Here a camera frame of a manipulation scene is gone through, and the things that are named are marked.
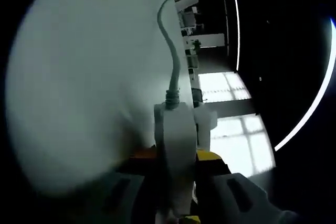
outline gray cable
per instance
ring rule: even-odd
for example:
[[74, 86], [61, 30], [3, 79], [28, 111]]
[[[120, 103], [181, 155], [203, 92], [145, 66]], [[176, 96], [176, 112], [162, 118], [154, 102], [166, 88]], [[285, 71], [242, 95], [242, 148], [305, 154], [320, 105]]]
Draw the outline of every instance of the gray cable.
[[165, 4], [168, 2], [168, 0], [165, 0], [162, 5], [160, 6], [160, 9], [158, 11], [158, 15], [157, 15], [157, 24], [159, 26], [159, 29], [163, 35], [163, 37], [165, 38], [170, 53], [172, 55], [173, 58], [173, 71], [172, 71], [172, 76], [170, 79], [170, 84], [169, 84], [169, 89], [167, 90], [166, 93], [166, 108], [169, 110], [172, 110], [174, 108], [176, 108], [179, 103], [180, 103], [180, 92], [179, 92], [179, 85], [178, 85], [178, 79], [180, 77], [180, 69], [181, 69], [181, 64], [180, 64], [180, 59], [178, 57], [176, 48], [174, 46], [174, 43], [172, 42], [172, 40], [170, 39], [166, 29], [164, 28], [163, 24], [162, 24], [162, 9], [164, 8]]

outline white ring light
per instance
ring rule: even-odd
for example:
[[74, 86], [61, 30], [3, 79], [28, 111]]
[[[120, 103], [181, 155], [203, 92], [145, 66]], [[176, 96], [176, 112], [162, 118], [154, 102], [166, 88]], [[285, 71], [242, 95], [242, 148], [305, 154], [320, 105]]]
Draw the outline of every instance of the white ring light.
[[239, 23], [239, 12], [238, 12], [238, 2], [235, 0], [236, 3], [236, 13], [237, 13], [237, 27], [238, 27], [238, 50], [237, 50], [237, 67], [236, 70], [239, 69], [239, 57], [240, 57], [240, 23]]
[[311, 115], [314, 113], [315, 109], [319, 105], [322, 97], [324, 96], [324, 93], [326, 92], [326, 89], [328, 87], [328, 84], [331, 79], [332, 72], [334, 70], [335, 60], [336, 60], [336, 28], [332, 20], [331, 22], [331, 50], [330, 50], [330, 58], [328, 63], [328, 68], [325, 73], [326, 76], [324, 76], [324, 80], [322, 82], [321, 88], [319, 92], [317, 93], [312, 105], [308, 109], [308, 111], [305, 113], [303, 118], [300, 120], [300, 122], [295, 126], [295, 128], [277, 145], [275, 146], [275, 151], [280, 150], [285, 144], [291, 140], [292, 137], [298, 133], [298, 131], [304, 126], [304, 124], [308, 121], [308, 119], [311, 117]]

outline window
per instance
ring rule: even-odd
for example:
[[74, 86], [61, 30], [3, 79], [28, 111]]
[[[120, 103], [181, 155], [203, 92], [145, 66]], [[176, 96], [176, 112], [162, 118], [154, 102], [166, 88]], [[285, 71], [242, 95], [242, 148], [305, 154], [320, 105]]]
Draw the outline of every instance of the window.
[[199, 78], [205, 103], [251, 98], [237, 73], [206, 73], [200, 74]]
[[275, 166], [261, 117], [254, 114], [219, 118], [211, 130], [210, 151], [218, 154], [232, 173], [246, 177]]

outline yellow part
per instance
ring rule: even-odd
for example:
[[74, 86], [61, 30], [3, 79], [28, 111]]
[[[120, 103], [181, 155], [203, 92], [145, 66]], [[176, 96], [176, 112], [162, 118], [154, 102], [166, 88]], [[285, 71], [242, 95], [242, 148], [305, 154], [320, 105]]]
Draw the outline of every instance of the yellow part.
[[179, 223], [182, 224], [200, 224], [201, 221], [198, 216], [185, 216], [180, 219]]
[[155, 159], [156, 158], [156, 147], [152, 146], [150, 148], [140, 150], [136, 152], [131, 158], [139, 159]]
[[197, 150], [197, 157], [199, 161], [206, 161], [206, 160], [217, 160], [221, 159], [220, 156], [213, 152], [207, 152], [204, 150]]

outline dark wall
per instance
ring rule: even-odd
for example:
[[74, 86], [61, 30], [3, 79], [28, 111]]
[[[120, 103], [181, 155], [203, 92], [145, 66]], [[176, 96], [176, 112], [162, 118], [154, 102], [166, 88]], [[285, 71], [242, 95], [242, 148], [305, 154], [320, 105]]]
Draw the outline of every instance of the dark wall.
[[252, 180], [268, 191], [281, 209], [290, 209], [312, 223], [335, 223], [336, 163], [334, 125], [336, 69], [320, 105], [304, 127], [275, 152], [277, 167]]
[[330, 54], [323, 1], [238, 0], [239, 74], [273, 146], [300, 121], [321, 87]]
[[42, 208], [38, 208], [36, 194], [29, 186], [26, 177], [23, 175], [15, 160], [15, 155], [10, 147], [7, 127], [5, 120], [5, 74], [8, 63], [8, 56], [18, 27], [27, 12], [29, 6], [34, 0], [1, 0], [2, 4], [2, 43], [1, 43], [1, 82], [0, 98], [1, 112], [0, 131], [1, 131], [1, 161], [2, 161], [2, 218], [10, 218], [11, 221], [16, 219], [34, 219], [41, 215]]
[[237, 18], [236, 9], [225, 8], [226, 5], [234, 7], [234, 0], [199, 0], [198, 7], [202, 14], [197, 21], [204, 24], [204, 34], [225, 35], [227, 48], [223, 51], [223, 57], [229, 60], [233, 68], [237, 61]]

